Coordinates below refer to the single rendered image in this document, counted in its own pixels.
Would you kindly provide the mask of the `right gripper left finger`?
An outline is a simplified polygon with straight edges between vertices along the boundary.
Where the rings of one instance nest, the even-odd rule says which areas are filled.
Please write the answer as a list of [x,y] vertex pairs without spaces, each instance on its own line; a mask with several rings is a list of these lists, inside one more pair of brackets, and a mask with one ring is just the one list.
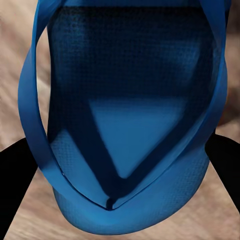
[[26,137],[0,152],[0,240],[4,239],[38,167]]

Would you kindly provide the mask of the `sandal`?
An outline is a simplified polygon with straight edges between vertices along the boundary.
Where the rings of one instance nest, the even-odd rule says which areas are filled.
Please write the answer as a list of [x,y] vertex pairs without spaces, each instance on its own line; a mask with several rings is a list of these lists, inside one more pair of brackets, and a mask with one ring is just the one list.
[[[197,192],[228,90],[232,0],[38,0],[18,84],[27,143],[76,228],[131,234]],[[36,48],[47,28],[50,103]]]

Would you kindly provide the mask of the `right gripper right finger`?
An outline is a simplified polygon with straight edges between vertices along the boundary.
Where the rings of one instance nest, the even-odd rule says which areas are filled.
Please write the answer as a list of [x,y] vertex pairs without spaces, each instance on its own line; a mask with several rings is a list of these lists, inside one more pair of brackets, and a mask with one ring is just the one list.
[[240,212],[240,143],[213,133],[204,150]]

